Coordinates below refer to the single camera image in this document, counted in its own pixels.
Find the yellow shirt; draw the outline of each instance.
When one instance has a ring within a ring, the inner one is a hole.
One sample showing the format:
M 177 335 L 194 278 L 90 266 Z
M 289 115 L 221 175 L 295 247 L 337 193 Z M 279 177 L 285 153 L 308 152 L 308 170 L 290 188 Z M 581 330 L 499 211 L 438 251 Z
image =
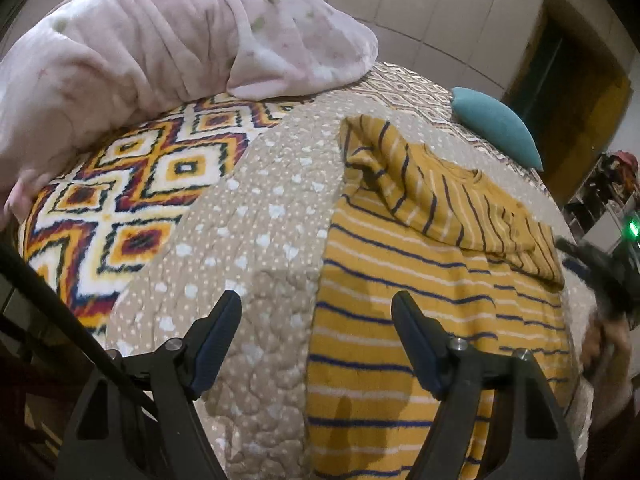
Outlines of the yellow shirt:
M 346 186 L 324 253 L 307 370 L 322 478 L 402 478 L 438 403 L 391 321 L 408 290 L 426 316 L 483 351 L 529 348 L 558 394 L 569 373 L 551 228 L 481 171 L 439 160 L 368 116 L 340 128 Z M 492 395 L 482 396 L 461 478 L 474 478 Z

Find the wall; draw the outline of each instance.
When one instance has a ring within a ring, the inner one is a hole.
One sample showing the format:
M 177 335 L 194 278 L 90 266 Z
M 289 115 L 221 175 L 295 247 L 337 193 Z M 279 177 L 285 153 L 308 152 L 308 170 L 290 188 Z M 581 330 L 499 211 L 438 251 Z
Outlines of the wall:
M 0 56 L 61 1 L 28 0 L 0 41 Z M 327 1 L 372 28 L 380 60 L 446 88 L 467 86 L 500 98 L 518 71 L 544 0 Z M 566 1 L 628 72 L 636 49 L 608 3 Z
M 633 153 L 640 160 L 640 56 L 636 52 L 629 73 L 633 94 L 626 113 L 611 139 L 608 151 L 623 150 Z

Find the pillow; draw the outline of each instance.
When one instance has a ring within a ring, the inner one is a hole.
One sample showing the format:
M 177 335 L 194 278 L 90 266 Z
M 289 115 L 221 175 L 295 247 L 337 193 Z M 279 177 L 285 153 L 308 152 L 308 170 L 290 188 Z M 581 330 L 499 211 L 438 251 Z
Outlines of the pillow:
M 484 137 L 523 168 L 542 171 L 540 154 L 522 120 L 507 105 L 481 92 L 455 87 L 451 108 L 467 128 Z

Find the metal screw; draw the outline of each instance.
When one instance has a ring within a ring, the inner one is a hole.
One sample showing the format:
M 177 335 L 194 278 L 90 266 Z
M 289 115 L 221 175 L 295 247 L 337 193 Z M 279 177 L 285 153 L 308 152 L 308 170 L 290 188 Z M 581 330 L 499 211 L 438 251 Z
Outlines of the metal screw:
M 463 351 L 469 347 L 469 343 L 461 337 L 452 337 L 449 339 L 449 348 L 452 350 Z
M 511 355 L 523 361 L 531 361 L 533 359 L 533 355 L 526 348 L 516 348 Z
M 182 348 L 182 339 L 180 339 L 179 337 L 172 337 L 171 339 L 167 340 L 166 343 L 164 343 L 164 347 L 169 352 L 175 352 L 176 350 Z

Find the pink blanket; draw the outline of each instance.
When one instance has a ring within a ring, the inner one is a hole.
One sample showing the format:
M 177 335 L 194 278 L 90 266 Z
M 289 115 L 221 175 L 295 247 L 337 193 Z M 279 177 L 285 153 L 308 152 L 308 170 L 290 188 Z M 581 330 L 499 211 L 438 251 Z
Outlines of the pink blanket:
M 322 0 L 66 0 L 0 62 L 0 228 L 109 130 L 223 91 L 335 88 L 377 54 Z

